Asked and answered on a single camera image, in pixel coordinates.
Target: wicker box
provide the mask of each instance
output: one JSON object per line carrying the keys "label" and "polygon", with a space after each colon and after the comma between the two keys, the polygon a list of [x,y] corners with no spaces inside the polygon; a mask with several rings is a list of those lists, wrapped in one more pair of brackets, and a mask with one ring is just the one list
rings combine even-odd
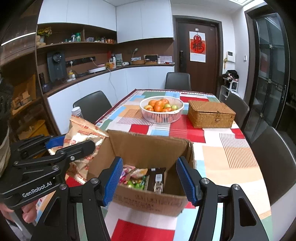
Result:
{"label": "wicker box", "polygon": [[188,102],[188,118],[195,128],[231,128],[235,112],[224,103]]}

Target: tablecloth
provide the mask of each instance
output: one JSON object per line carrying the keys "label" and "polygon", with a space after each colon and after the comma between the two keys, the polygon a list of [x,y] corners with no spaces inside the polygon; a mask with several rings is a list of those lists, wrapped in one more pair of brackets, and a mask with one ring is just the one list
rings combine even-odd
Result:
{"label": "tablecloth", "polygon": [[[146,121],[139,107],[140,101],[152,96],[172,96],[184,102],[181,118],[171,124],[153,124]],[[115,105],[97,126],[102,130],[132,131],[146,135],[161,135],[189,139],[193,142],[196,169],[217,185],[230,187],[239,184],[272,240],[271,209],[266,186],[243,133],[234,122],[230,129],[196,129],[187,117],[188,101],[219,102],[211,94],[195,92],[134,90]],[[77,205],[78,213],[82,206]],[[198,207],[188,203],[178,217],[145,213],[109,203],[103,214],[112,241],[188,241],[196,219]],[[218,203],[214,241],[221,232],[223,204]],[[79,217],[81,240],[87,240],[83,216]]]}

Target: red fu poster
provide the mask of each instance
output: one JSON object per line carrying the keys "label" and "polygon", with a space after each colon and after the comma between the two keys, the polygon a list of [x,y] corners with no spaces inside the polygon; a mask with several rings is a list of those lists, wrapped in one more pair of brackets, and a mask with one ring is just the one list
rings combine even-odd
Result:
{"label": "red fu poster", "polygon": [[205,63],[205,33],[189,32],[190,61]]}

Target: fruit basket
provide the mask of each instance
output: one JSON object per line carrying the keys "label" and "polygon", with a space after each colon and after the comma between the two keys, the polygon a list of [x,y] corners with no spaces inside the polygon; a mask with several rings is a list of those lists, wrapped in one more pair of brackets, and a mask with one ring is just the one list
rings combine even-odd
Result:
{"label": "fruit basket", "polygon": [[[151,100],[161,100],[164,98],[169,101],[171,106],[176,105],[178,109],[170,112],[154,112],[144,109]],[[145,120],[156,124],[168,124],[177,121],[181,117],[184,103],[180,99],[170,96],[153,96],[142,100],[140,102],[140,108]]]}

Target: cardboard box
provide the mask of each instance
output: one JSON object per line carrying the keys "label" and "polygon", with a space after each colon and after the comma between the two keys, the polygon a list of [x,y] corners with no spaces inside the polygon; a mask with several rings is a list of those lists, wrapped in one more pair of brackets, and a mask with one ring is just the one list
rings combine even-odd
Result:
{"label": "cardboard box", "polygon": [[162,194],[118,185],[113,201],[139,211],[178,216],[188,201],[176,171],[176,161],[185,156],[189,165],[195,167],[192,142],[113,130],[108,130],[108,134],[109,138],[104,140],[89,165],[87,180],[109,168],[116,156],[120,156],[124,164],[137,168],[166,167]]}
{"label": "cardboard box", "polygon": [[189,100],[188,118],[195,128],[231,128],[235,112],[224,103]]}

